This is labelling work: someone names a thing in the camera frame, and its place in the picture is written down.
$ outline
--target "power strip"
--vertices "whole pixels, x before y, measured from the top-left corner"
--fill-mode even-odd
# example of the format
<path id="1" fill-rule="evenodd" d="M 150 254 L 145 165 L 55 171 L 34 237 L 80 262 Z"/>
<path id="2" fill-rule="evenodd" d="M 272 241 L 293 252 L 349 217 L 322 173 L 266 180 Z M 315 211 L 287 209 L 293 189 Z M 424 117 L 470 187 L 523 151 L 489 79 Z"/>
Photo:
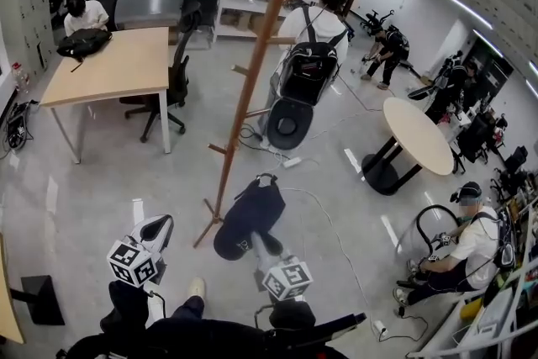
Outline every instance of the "power strip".
<path id="1" fill-rule="evenodd" d="M 298 165 L 299 163 L 301 163 L 301 161 L 303 161 L 303 159 L 301 159 L 300 157 L 294 157 L 293 159 L 290 159 L 290 160 L 288 160 L 288 161 L 285 161 L 282 165 L 283 165 L 286 169 L 288 169 L 289 167 Z"/>

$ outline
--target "table leg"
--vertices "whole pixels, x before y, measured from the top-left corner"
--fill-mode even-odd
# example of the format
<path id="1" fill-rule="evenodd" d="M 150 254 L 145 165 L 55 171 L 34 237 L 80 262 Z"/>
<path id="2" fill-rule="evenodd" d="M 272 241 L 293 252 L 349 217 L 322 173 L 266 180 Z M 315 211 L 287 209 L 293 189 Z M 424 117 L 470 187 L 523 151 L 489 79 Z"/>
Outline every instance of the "table leg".
<path id="1" fill-rule="evenodd" d="M 64 140 L 67 143 L 67 147 L 71 153 L 71 158 L 76 164 L 79 164 L 81 162 L 81 157 L 79 154 L 76 153 L 75 147 L 73 144 L 69 141 L 69 136 L 67 136 L 66 130 L 64 129 L 63 124 L 60 121 L 60 118 L 58 117 L 58 114 L 55 110 L 55 108 L 50 109 L 50 113 L 52 114 L 52 118 L 55 120 L 56 124 L 58 124 L 58 128 L 60 129 L 60 133 L 64 137 Z"/>
<path id="2" fill-rule="evenodd" d="M 406 172 L 401 178 L 399 178 L 392 186 L 387 188 L 387 194 L 394 194 L 401 188 L 407 181 L 415 176 L 417 172 L 422 169 L 421 165 L 413 166 L 408 172 Z"/>
<path id="3" fill-rule="evenodd" d="M 393 136 L 391 136 L 390 140 L 387 141 L 387 144 L 381 147 L 381 150 L 378 151 L 374 157 L 369 158 L 366 163 L 366 159 L 363 160 L 362 171 L 367 174 L 383 158 L 383 156 L 385 156 L 389 152 L 389 150 L 393 148 L 394 144 L 396 144 L 396 140 Z"/>
<path id="4" fill-rule="evenodd" d="M 166 103 L 166 90 L 159 92 L 159 106 L 161 108 L 162 143 L 165 153 L 170 153 L 170 130 L 168 127 L 168 104 Z"/>

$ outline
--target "coat rack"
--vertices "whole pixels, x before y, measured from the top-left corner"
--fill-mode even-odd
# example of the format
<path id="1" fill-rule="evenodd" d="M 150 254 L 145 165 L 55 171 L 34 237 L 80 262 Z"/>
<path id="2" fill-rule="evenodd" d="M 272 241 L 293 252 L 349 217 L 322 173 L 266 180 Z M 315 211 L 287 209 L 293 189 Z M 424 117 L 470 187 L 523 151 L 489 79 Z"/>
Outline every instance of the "coat rack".
<path id="1" fill-rule="evenodd" d="M 261 63 L 265 57 L 267 46 L 276 44 L 295 44 L 294 38 L 271 37 L 272 27 L 277 21 L 278 13 L 280 12 L 280 8 L 282 7 L 282 3 L 284 1 L 287 0 L 270 0 L 267 4 L 263 26 L 261 27 L 260 33 L 257 35 L 258 37 L 256 38 L 256 45 L 252 51 L 251 63 L 249 64 L 248 69 L 241 66 L 232 67 L 233 71 L 245 76 L 245 83 L 243 84 L 241 96 L 237 104 L 237 109 L 235 110 L 234 125 L 232 126 L 229 134 L 228 145 L 225 148 L 214 144 L 208 145 L 211 150 L 217 151 L 218 153 L 224 155 L 224 166 L 220 174 L 219 192 L 217 193 L 215 207 L 213 208 L 207 199 L 203 200 L 213 217 L 203 233 L 194 243 L 194 248 L 198 247 L 198 244 L 200 244 L 203 237 L 211 230 L 211 227 L 214 224 L 218 224 L 219 222 L 223 221 L 220 217 L 220 210 L 224 197 L 224 190 L 226 189 L 226 183 L 228 182 L 229 171 L 232 167 L 232 162 L 234 161 L 235 150 L 237 150 L 239 146 L 239 137 L 242 124 L 245 122 L 246 118 L 262 115 L 263 113 L 267 112 L 266 109 L 260 109 L 252 113 L 247 113 L 249 103 L 251 102 L 252 93 L 254 92 L 254 87 L 256 86 L 256 81 L 260 75 Z"/>

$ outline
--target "white sneaker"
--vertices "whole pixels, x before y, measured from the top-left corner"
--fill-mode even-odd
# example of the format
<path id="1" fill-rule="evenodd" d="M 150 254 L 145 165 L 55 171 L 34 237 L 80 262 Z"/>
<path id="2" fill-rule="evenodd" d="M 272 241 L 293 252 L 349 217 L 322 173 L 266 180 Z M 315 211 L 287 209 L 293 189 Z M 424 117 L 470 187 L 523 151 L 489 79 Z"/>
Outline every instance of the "white sneaker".
<path id="1" fill-rule="evenodd" d="M 404 292 L 401 288 L 395 288 L 393 290 L 393 296 L 394 299 L 396 299 L 396 302 L 398 302 L 398 304 L 402 305 L 403 307 L 407 307 L 409 305 L 409 303 L 407 302 L 407 297 L 409 296 L 409 294 Z"/>
<path id="2" fill-rule="evenodd" d="M 195 277 L 188 288 L 188 297 L 199 296 L 205 300 L 205 281 L 200 277 Z"/>

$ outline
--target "person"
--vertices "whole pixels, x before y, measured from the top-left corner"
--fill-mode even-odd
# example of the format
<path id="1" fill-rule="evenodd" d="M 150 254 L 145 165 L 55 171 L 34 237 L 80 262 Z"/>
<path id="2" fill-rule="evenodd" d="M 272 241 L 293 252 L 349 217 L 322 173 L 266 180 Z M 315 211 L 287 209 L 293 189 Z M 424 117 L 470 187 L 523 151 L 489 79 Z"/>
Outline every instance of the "person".
<path id="1" fill-rule="evenodd" d="M 345 2 L 347 2 L 347 0 L 319 0 L 318 6 L 311 6 L 309 8 L 309 17 L 318 42 L 329 42 L 332 38 L 346 30 L 346 26 L 335 15 L 335 12 L 340 10 L 345 5 Z M 309 33 L 306 31 L 306 22 L 304 20 L 302 8 L 296 8 L 287 15 L 278 30 L 278 37 L 292 37 L 295 38 L 297 43 L 309 41 Z M 344 63 L 347 57 L 348 46 L 348 40 L 344 37 L 335 47 L 339 66 Z M 282 63 L 284 62 L 287 53 L 292 49 L 292 46 L 280 45 L 280 48 L 284 50 L 284 52 L 282 53 L 278 67 L 270 80 L 271 88 L 269 90 L 269 95 L 267 96 L 266 108 L 270 108 L 277 99 L 280 74 L 282 73 Z M 262 136 L 265 134 L 267 119 L 268 115 L 264 114 L 258 120 Z"/>
<path id="2" fill-rule="evenodd" d="M 203 359 L 221 356 L 238 359 L 288 357 L 284 348 L 273 353 L 268 350 L 274 335 L 269 336 L 263 330 L 234 322 L 204 319 L 206 287 L 202 278 L 193 279 L 188 299 L 181 307 L 147 329 L 147 293 L 120 281 L 111 282 L 109 290 L 114 310 L 101 320 L 103 333 L 82 338 L 66 354 L 62 351 L 65 359 L 94 359 L 110 353 L 129 359 L 193 356 L 194 353 L 189 355 L 188 351 Z M 282 307 L 282 312 L 270 318 L 273 325 L 288 330 L 315 325 L 315 317 L 305 302 L 284 302 L 287 306 Z M 325 346 L 323 341 L 315 348 L 305 348 L 305 355 L 295 353 L 293 357 L 345 359 L 338 351 Z"/>
<path id="3" fill-rule="evenodd" d="M 385 30 L 381 25 L 373 29 L 372 34 L 375 35 L 376 41 L 363 61 L 373 60 L 373 63 L 361 79 L 370 81 L 377 68 L 385 62 L 383 80 L 377 84 L 377 88 L 388 90 L 394 69 L 401 60 L 407 60 L 409 57 L 409 42 L 399 30 Z"/>
<path id="4" fill-rule="evenodd" d="M 498 250 L 499 228 L 497 213 L 482 202 L 482 190 L 475 182 L 467 182 L 459 190 L 459 204 L 464 217 L 471 219 L 449 234 L 459 237 L 456 249 L 440 261 L 424 259 L 417 268 L 408 267 L 415 279 L 425 281 L 406 293 L 395 288 L 393 296 L 403 306 L 413 305 L 439 293 L 471 292 L 487 287 L 497 273 L 493 262 Z"/>
<path id="5" fill-rule="evenodd" d="M 477 69 L 477 64 L 474 61 L 468 61 L 465 66 L 452 67 L 445 88 L 437 92 L 433 103 L 425 112 L 431 121 L 435 124 L 440 122 L 448 109 L 448 105 L 459 100 L 462 90 L 475 77 Z"/>
<path id="6" fill-rule="evenodd" d="M 108 14 L 97 0 L 67 0 L 66 36 L 80 29 L 107 29 Z"/>

